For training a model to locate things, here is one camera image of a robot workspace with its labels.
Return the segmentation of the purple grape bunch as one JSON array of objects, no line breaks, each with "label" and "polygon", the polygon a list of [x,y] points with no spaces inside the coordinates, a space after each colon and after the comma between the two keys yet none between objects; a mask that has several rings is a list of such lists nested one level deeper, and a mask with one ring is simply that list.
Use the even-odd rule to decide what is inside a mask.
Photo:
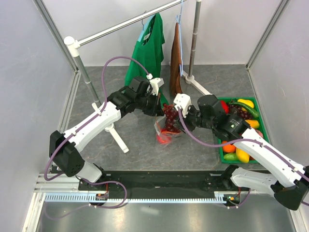
[{"label": "purple grape bunch", "polygon": [[178,134],[181,131],[175,126],[178,113],[173,105],[163,104],[163,112],[166,117],[164,131]]}]

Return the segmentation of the red apple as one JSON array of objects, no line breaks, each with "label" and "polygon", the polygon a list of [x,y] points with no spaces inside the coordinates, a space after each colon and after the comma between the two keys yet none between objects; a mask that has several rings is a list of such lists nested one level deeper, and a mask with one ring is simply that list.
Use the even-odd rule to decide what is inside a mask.
[{"label": "red apple", "polygon": [[171,137],[167,134],[156,134],[156,139],[161,145],[167,145],[171,142]]}]

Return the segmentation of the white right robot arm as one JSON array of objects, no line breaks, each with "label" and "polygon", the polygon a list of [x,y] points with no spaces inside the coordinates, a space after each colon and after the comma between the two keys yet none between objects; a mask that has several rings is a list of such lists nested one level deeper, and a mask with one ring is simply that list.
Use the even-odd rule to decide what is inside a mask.
[{"label": "white right robot arm", "polygon": [[294,211],[304,204],[304,198],[309,192],[309,168],[273,147],[243,118],[228,114],[215,95],[200,97],[198,108],[195,108],[190,96],[178,93],[173,104],[183,131],[196,142],[207,146],[192,131],[195,128],[209,129],[217,138],[246,152],[269,171],[264,174],[230,165],[222,174],[221,184],[224,189],[241,187],[261,191]]}]

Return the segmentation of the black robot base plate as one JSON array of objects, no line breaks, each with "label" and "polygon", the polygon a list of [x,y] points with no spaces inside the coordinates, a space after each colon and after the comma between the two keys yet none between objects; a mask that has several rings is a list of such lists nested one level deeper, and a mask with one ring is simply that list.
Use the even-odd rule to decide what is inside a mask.
[{"label": "black robot base plate", "polygon": [[117,181],[127,197],[212,197],[215,192],[238,192],[221,179],[223,171],[105,171],[103,181]]}]

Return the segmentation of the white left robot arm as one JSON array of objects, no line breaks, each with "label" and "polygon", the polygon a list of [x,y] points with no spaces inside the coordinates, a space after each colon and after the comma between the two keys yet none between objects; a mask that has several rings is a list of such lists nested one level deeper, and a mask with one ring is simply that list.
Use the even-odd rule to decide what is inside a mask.
[{"label": "white left robot arm", "polygon": [[95,190],[103,189],[103,171],[85,161],[80,152],[99,133],[136,109],[148,116],[163,116],[159,93],[163,83],[162,78],[135,77],[129,86],[110,94],[102,106],[95,106],[94,112],[78,125],[63,133],[54,131],[49,140],[51,161],[67,177],[85,178]]}]

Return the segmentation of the clear zip top bag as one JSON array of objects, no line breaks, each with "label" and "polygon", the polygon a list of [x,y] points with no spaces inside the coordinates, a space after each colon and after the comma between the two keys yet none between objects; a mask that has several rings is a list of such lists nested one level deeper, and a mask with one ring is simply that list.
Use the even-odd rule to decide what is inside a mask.
[{"label": "clear zip top bag", "polygon": [[171,142],[172,142],[173,138],[179,137],[182,134],[182,132],[180,132],[178,134],[174,134],[174,133],[171,133],[171,132],[164,131],[165,120],[166,120],[165,116],[159,116],[159,117],[155,118],[155,122],[154,122],[155,135],[160,134],[160,133],[161,134],[167,134],[168,136],[171,137]]}]

